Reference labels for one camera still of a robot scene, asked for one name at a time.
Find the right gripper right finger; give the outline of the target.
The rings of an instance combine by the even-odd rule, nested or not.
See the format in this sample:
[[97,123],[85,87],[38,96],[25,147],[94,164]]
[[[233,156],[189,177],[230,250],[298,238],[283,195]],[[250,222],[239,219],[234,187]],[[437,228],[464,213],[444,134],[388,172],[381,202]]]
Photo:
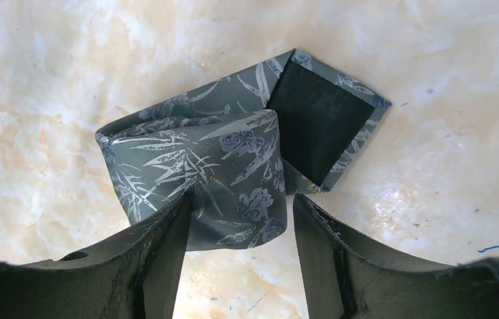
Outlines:
[[457,266],[421,259],[302,194],[293,215],[311,318],[499,318],[499,257]]

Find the grey floral tie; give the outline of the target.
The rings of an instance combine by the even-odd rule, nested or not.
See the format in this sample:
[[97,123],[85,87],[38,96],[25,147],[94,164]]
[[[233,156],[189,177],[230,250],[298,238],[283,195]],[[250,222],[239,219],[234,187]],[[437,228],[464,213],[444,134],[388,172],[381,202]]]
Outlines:
[[294,49],[101,127],[95,135],[131,223],[188,195],[190,251],[281,235],[286,198],[331,190],[391,107]]

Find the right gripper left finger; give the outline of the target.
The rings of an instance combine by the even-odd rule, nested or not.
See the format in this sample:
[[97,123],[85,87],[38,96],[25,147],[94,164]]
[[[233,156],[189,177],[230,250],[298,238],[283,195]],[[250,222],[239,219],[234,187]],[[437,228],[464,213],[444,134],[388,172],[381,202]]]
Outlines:
[[0,262],[0,318],[171,318],[190,218],[182,197],[58,261]]

